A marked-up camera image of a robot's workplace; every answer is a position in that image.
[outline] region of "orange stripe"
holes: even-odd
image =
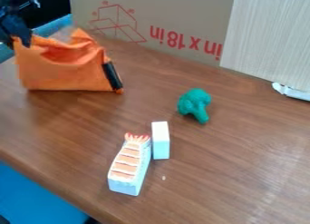
[[[134,173],[137,171],[137,167],[115,162],[111,170],[126,170],[127,172],[133,172]]]
[[[126,178],[126,179],[133,179],[134,176],[132,175],[128,175],[128,174],[125,174],[125,173],[122,173],[122,172],[118,172],[118,171],[111,171],[111,176],[117,176],[117,177],[123,177],[123,178]]]
[[[135,151],[135,150],[132,150],[132,149],[121,149],[121,153],[125,153],[125,154],[130,154],[130,155],[133,155],[133,156],[136,156],[136,157],[139,157],[139,152],[138,151]]]
[[[134,148],[134,149],[137,149],[137,151],[140,149],[139,144],[135,144],[135,143],[131,143],[131,142],[127,143],[125,145],[125,147]]]
[[[138,164],[140,161],[137,158],[132,158],[126,155],[118,155],[116,161],[126,161],[128,163],[135,163]]]

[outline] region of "blue floor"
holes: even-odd
[[[83,224],[88,218],[1,161],[0,215],[11,224]]]

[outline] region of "cardboard box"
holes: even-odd
[[[233,0],[71,0],[90,33],[219,65]]]

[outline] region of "box diagram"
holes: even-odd
[[[93,12],[97,18],[89,23],[91,31],[131,43],[145,43],[147,40],[137,31],[137,20],[121,5],[106,5]]]

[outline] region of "wood grain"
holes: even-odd
[[[0,65],[2,160],[102,222],[309,223],[308,102],[240,73],[102,43],[124,95],[28,92],[13,60]],[[179,96],[195,87],[213,97],[206,125],[176,113]],[[150,133],[152,121],[169,122],[171,159],[151,162],[139,197],[109,191],[123,134]]]
[[[310,0],[235,0],[220,65],[310,92]]]

